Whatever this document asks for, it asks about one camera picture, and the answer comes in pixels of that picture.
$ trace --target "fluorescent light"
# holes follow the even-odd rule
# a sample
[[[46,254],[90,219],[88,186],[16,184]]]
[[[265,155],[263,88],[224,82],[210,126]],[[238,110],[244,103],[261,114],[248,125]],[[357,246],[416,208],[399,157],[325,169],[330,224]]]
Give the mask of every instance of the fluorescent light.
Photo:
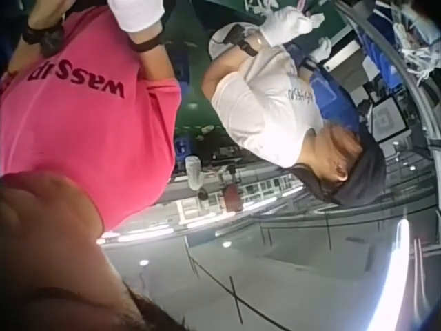
[[[130,233],[130,234],[143,233],[143,232],[147,232],[147,231],[156,231],[156,230],[167,229],[169,227],[170,227],[170,225],[168,225],[168,224],[162,224],[162,225],[152,226],[151,228],[143,228],[143,229],[138,229],[138,230],[132,230],[132,231],[129,231],[127,233]]]
[[[191,209],[191,210],[187,210],[186,212],[184,212],[185,214],[195,214],[199,211],[199,209]]]
[[[248,207],[243,208],[243,211],[244,211],[244,212],[249,212],[250,210],[254,210],[254,209],[256,209],[256,208],[260,208],[260,207],[263,207],[264,205],[267,205],[267,204],[269,204],[269,203],[272,203],[272,202],[274,202],[275,200],[277,200],[277,197],[272,197],[272,198],[269,198],[269,199],[263,200],[263,201],[261,201],[261,202],[254,203],[253,205],[250,205],[250,206],[248,206]]]
[[[118,242],[125,243],[128,241],[151,239],[151,238],[156,238],[156,237],[160,237],[160,236],[165,236],[166,234],[171,234],[173,232],[174,232],[174,229],[168,228],[168,229],[157,230],[157,231],[146,231],[146,232],[137,233],[137,234],[127,234],[125,236],[118,237]]]
[[[303,185],[297,186],[296,188],[293,188],[292,190],[289,190],[282,194],[282,197],[288,197],[291,194],[297,193],[298,191],[303,190]]]
[[[199,217],[194,217],[193,219],[186,219],[184,221],[179,222],[179,224],[190,224],[196,221],[200,221],[203,219],[209,219],[211,217],[215,217],[216,213],[215,212],[210,212],[209,214],[203,215],[203,216],[199,216]]]
[[[250,205],[254,205],[254,202],[255,201],[248,201],[248,202],[245,202],[242,206],[245,208],[245,207],[249,207]]]
[[[193,229],[193,228],[197,228],[198,226],[203,226],[203,225],[207,225],[210,223],[222,221],[223,219],[227,219],[229,217],[232,217],[235,214],[236,214],[235,212],[227,212],[225,214],[220,214],[218,216],[210,217],[208,219],[201,219],[200,221],[191,222],[191,223],[187,224],[187,229]]]
[[[101,238],[109,239],[109,238],[115,238],[115,237],[119,237],[119,236],[120,236],[120,234],[118,232],[109,231],[109,232],[104,232],[103,235],[101,236]]]
[[[406,288],[409,241],[409,222],[402,219],[398,224],[396,242],[393,246],[383,291],[367,331],[394,331],[396,329]]]

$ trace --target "hand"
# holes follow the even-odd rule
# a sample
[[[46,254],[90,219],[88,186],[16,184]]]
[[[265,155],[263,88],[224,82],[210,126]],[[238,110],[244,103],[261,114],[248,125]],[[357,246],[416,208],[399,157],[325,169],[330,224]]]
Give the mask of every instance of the hand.
[[[55,26],[76,0],[37,0],[29,14],[28,25],[35,30]]]
[[[321,13],[320,14],[311,15],[311,16],[309,16],[309,18],[312,21],[312,27],[314,29],[316,29],[319,26],[321,26],[323,21],[325,21],[325,16],[324,16],[324,14],[321,14]]]
[[[318,44],[318,48],[309,53],[309,57],[317,63],[329,58],[332,50],[332,42],[329,38],[320,38]]]
[[[148,29],[165,12],[163,0],[109,0],[108,3],[119,27],[129,33]]]
[[[260,32],[271,47],[287,43],[301,34],[310,33],[312,29],[312,20],[292,6],[273,12],[260,26]]]

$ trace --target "window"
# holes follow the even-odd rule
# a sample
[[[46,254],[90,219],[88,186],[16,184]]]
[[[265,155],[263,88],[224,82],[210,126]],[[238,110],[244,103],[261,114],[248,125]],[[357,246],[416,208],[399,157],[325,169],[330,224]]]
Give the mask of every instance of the window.
[[[253,193],[259,191],[258,184],[253,184],[253,185],[245,186],[245,189],[246,189],[248,194],[253,194]]]
[[[208,204],[209,205],[217,205],[218,204],[218,199],[216,199],[216,195],[215,194],[210,194],[208,196]]]

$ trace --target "black cap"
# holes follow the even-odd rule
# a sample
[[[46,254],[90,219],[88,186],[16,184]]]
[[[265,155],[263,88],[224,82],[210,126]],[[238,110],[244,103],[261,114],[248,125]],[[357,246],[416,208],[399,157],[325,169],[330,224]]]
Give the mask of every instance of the black cap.
[[[333,192],[323,192],[320,181],[312,169],[298,163],[291,169],[305,187],[319,200],[338,205],[363,205],[371,203],[386,185],[386,159],[380,145],[366,126],[360,125],[358,133],[363,148],[348,179]]]

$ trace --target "ceiling light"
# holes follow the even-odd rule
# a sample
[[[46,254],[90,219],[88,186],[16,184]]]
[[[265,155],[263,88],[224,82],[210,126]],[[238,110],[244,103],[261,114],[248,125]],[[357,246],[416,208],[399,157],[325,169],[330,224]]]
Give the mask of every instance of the ceiling light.
[[[242,204],[243,207],[249,207],[250,205],[254,205],[254,201],[248,201]]]
[[[293,188],[292,190],[289,190],[282,194],[282,197],[288,197],[291,194],[297,193],[298,191],[301,191],[303,189],[303,185],[297,186],[296,188]]]
[[[115,237],[119,237],[119,236],[120,236],[120,234],[118,232],[109,231],[109,232],[104,232],[103,235],[101,236],[101,238],[110,239],[110,238],[115,238]]]
[[[188,214],[195,214],[199,211],[199,209],[190,209],[190,210],[186,210],[184,212],[184,214],[188,215]]]
[[[127,233],[130,233],[130,234],[143,233],[143,232],[147,232],[147,231],[156,231],[156,230],[167,229],[169,227],[170,227],[170,225],[168,225],[168,224],[161,224],[161,225],[152,226],[150,228],[143,228],[143,229],[128,231]]]
[[[203,226],[214,222],[222,221],[224,219],[228,219],[229,217],[234,216],[235,214],[236,214],[235,212],[227,212],[225,214],[220,214],[218,216],[210,217],[208,219],[201,219],[200,221],[191,222],[187,224],[187,229],[193,229],[193,228],[197,228],[198,226]]]
[[[255,204],[253,204],[251,206],[243,208],[243,211],[244,212],[249,212],[250,210],[254,210],[256,208],[263,207],[264,205],[267,205],[269,203],[273,203],[275,200],[277,200],[277,197],[272,197],[272,198],[266,199],[264,201],[261,201],[261,202],[255,203]]]
[[[216,213],[215,212],[210,212],[209,214],[203,215],[203,216],[198,216],[198,217],[194,217],[192,219],[184,219],[182,221],[179,222],[179,224],[187,224],[187,223],[193,223],[196,221],[202,221],[204,219],[209,219],[212,217],[215,217]]]
[[[168,228],[168,229],[157,230],[157,231],[146,231],[143,233],[127,234],[125,236],[118,237],[118,242],[125,243],[128,241],[151,239],[151,238],[156,238],[156,237],[160,237],[160,236],[165,236],[165,235],[171,234],[173,232],[174,232],[174,229]]]

